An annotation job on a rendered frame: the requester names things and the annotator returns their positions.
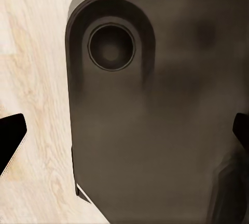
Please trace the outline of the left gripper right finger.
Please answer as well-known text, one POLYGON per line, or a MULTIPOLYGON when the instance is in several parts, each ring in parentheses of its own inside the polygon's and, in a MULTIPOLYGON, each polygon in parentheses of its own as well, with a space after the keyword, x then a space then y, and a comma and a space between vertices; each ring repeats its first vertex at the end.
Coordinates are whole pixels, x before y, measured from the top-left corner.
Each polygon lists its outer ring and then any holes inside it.
POLYGON ((249 155, 249 115, 236 114, 232 130, 249 155))

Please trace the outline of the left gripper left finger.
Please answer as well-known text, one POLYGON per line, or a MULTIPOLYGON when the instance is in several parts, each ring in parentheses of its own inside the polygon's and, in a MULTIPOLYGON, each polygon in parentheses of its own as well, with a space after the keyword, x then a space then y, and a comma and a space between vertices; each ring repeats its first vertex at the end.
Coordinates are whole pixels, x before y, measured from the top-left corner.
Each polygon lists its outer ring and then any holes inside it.
POLYGON ((27 133, 22 113, 0 118, 0 175, 27 133))

